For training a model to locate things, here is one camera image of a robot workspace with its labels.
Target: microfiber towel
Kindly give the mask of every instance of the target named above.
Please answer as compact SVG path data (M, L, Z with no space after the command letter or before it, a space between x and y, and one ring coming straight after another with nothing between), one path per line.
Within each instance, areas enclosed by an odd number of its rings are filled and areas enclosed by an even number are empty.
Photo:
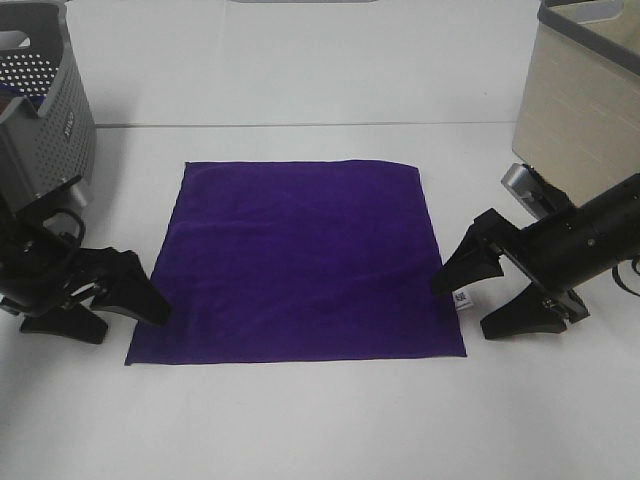
M414 167L188 163L126 363L465 356L441 265Z

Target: towel tag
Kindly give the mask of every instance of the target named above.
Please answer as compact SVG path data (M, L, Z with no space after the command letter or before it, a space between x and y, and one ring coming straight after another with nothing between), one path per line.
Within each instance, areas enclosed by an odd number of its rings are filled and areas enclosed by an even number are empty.
M471 300L471 295L466 288L453 292L453 301L458 311L473 307L473 300Z

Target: purple towel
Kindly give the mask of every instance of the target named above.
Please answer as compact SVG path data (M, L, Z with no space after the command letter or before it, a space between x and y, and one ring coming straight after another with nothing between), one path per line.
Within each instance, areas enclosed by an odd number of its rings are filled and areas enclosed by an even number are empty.
M126 363L465 356L420 175L397 163L188 163Z

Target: white tabletop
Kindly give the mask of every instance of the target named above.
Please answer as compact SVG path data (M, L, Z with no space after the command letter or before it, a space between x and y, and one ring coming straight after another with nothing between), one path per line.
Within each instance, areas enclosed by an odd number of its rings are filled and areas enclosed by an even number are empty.
M513 121L539 0L74 0L96 121Z
M513 124L102 129L87 246L150 271L185 161L386 159L419 167L443 256L490 207ZM562 335L482 338L526 281L471 288L469 358L124 367L134 322L101 346L0 320L0 478L11 480L629 479L638 473L640 322L607 276Z

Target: gray plastic basket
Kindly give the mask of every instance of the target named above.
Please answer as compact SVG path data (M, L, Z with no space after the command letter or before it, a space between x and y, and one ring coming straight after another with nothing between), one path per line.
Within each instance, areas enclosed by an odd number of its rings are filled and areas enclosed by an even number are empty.
M0 82L46 96L39 108L14 98L0 114L0 195L16 212L77 175L89 182L96 134L64 4L0 1L0 31L30 42L0 50Z

